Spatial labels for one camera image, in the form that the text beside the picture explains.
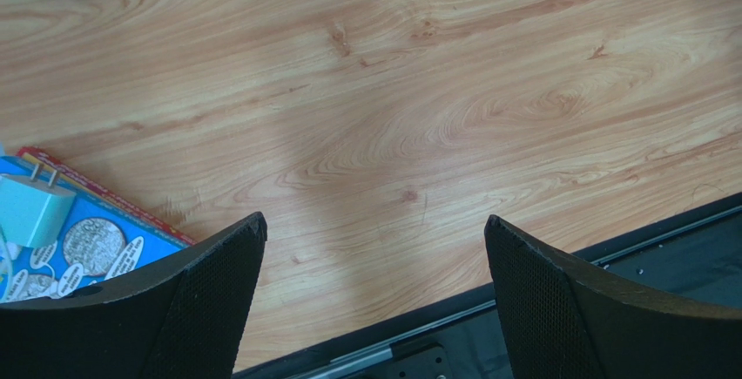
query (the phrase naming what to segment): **wood grain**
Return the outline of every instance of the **wood grain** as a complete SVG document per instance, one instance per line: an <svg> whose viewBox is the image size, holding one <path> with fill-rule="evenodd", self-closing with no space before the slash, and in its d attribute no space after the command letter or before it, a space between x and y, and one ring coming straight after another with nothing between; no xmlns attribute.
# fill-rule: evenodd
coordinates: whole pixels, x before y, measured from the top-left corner
<svg viewBox="0 0 742 379"><path fill-rule="evenodd" d="M261 210L237 369L742 191L742 0L0 0L0 139L197 238Z"/></svg>

